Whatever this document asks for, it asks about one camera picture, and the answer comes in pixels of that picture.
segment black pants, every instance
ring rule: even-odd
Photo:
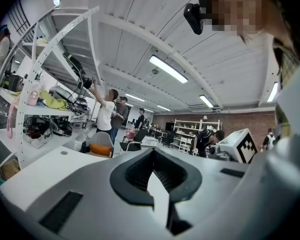
[[[111,137],[111,135],[110,135],[111,129],[110,130],[100,130],[100,129],[97,128],[96,133],[97,132],[105,132],[105,133],[109,134],[109,136]]]

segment yellow cloth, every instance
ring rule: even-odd
[[[66,111],[67,102],[64,99],[52,97],[46,90],[41,90],[39,98],[43,99],[43,103],[49,108]]]

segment gray floor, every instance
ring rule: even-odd
[[[95,128],[91,129],[91,131],[88,133],[88,137],[91,138],[95,133],[96,133],[96,129]],[[120,142],[122,142],[125,135],[126,135],[125,129],[122,128],[122,129],[118,130],[118,133],[117,133],[117,136],[116,136],[115,142],[114,142],[113,157],[119,156]],[[167,146],[163,146],[161,143],[159,143],[157,147],[168,154],[173,152],[173,153],[178,153],[181,156],[186,155],[186,153],[179,152],[178,147],[176,147],[176,146],[171,146],[170,148],[168,148]]]

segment person in black shirt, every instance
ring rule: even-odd
[[[140,108],[139,113],[140,113],[140,116],[138,117],[138,119],[137,119],[137,121],[135,122],[135,125],[134,125],[134,129],[136,129],[136,130],[140,130],[142,124],[145,121],[145,116],[144,116],[145,110],[143,108]]]
[[[203,130],[195,135],[193,148],[198,149],[200,157],[206,157],[206,147],[222,141],[225,133],[222,130]]]

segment black chair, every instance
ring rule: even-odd
[[[127,151],[139,151],[141,150],[141,142],[144,139],[144,137],[147,134],[146,129],[141,129],[138,131],[138,133],[134,136],[132,141],[129,142],[120,142],[120,152],[119,154],[121,155],[121,150],[125,151],[125,154]]]
[[[163,146],[168,146],[170,148],[170,144],[174,142],[174,138],[176,136],[176,133],[174,131],[170,131],[165,137],[161,138],[161,143]]]

